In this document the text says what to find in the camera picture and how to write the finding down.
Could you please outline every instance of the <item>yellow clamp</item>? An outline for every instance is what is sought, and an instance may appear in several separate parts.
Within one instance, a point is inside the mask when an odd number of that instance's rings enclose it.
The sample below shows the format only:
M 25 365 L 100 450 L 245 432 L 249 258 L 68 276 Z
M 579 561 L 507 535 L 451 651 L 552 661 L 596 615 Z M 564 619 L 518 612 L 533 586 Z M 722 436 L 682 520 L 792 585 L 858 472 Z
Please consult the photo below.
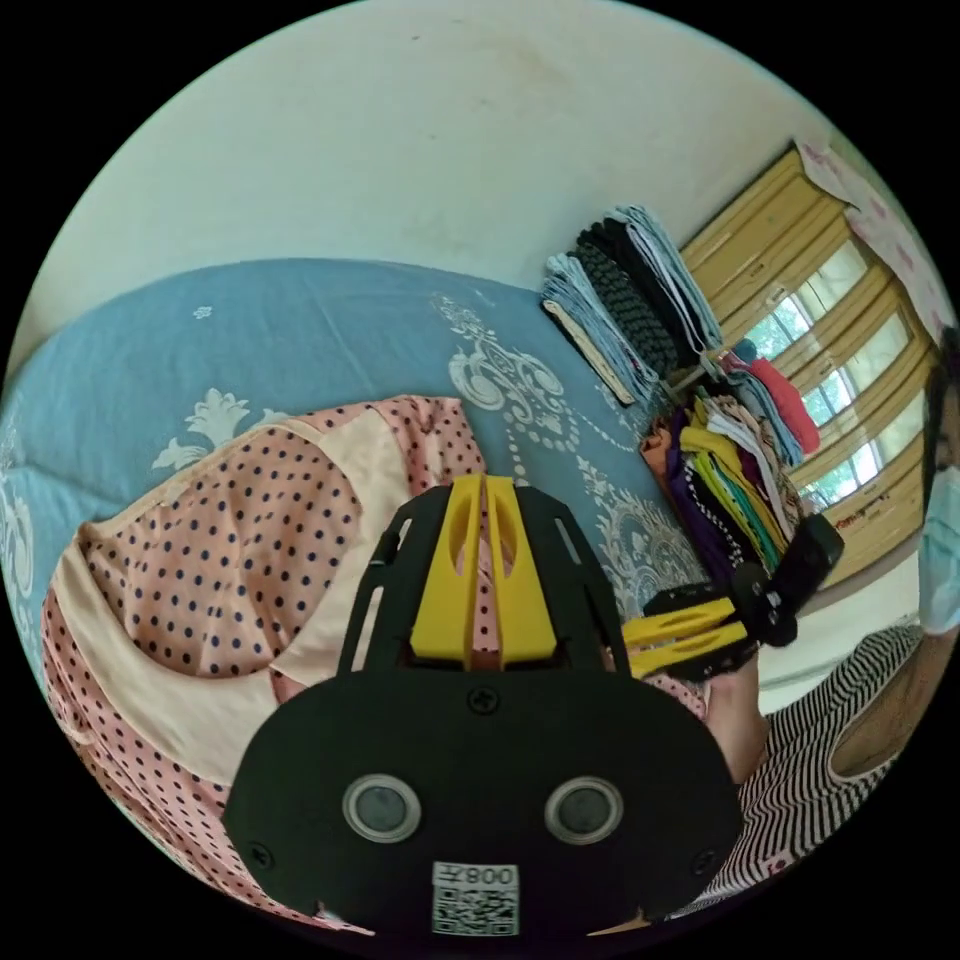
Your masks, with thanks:
M 649 677 L 745 639 L 747 631 L 742 623 L 723 623 L 734 612 L 733 604 L 723 597 L 685 610 L 627 621 L 623 641 L 631 674 L 637 679 Z
M 501 669 L 512 663 L 548 660 L 557 639 L 513 481 L 480 474 L 453 481 L 410 646 L 419 658 L 459 662 L 464 670 L 470 669 L 484 492 Z M 509 573 L 505 556 L 510 558 Z

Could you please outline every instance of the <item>white wall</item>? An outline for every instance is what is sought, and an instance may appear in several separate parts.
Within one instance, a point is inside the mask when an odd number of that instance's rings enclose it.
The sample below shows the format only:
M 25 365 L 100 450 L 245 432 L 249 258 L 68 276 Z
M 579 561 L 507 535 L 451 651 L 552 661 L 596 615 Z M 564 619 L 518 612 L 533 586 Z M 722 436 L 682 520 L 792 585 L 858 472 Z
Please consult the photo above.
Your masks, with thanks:
M 605 0 L 366 0 L 242 50 L 107 164 L 37 277 L 11 369 L 103 300 L 258 257 L 526 287 L 613 203 L 686 240 L 826 121 L 739 55 Z

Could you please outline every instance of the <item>hair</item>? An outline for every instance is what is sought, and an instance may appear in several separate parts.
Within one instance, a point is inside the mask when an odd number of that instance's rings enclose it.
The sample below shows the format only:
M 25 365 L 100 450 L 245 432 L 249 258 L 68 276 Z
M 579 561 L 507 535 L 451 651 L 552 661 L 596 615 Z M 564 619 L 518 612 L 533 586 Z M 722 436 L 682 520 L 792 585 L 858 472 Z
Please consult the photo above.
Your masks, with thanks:
M 936 366 L 927 378 L 923 431 L 923 512 L 930 503 L 930 491 L 937 472 L 937 441 L 943 420 L 943 406 L 951 386 L 960 390 L 960 330 L 944 327 Z

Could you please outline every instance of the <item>red cloth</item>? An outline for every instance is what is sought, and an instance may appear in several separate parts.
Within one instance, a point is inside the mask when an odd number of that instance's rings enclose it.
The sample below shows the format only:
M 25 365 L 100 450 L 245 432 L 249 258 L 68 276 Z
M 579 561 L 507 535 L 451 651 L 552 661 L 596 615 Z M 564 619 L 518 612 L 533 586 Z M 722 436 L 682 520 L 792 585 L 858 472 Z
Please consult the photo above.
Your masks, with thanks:
M 769 391 L 781 419 L 797 438 L 803 452 L 809 456 L 820 449 L 820 431 L 803 405 L 800 391 L 766 357 L 757 357 L 749 366 L 732 353 L 721 365 L 725 370 L 746 370 L 752 373 Z

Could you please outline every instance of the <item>black and white striped fabric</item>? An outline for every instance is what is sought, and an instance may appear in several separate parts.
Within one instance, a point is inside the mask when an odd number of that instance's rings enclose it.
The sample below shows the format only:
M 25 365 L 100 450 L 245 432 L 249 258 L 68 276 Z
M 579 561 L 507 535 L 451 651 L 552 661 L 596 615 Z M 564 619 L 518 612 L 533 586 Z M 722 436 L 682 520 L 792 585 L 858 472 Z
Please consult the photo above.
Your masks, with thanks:
M 710 886 L 673 917 L 768 879 L 811 853 L 856 812 L 893 760 L 844 778 L 831 769 L 834 749 L 922 638 L 915 625 L 866 637 L 819 687 L 769 717 L 769 759 L 740 790 L 743 833 Z

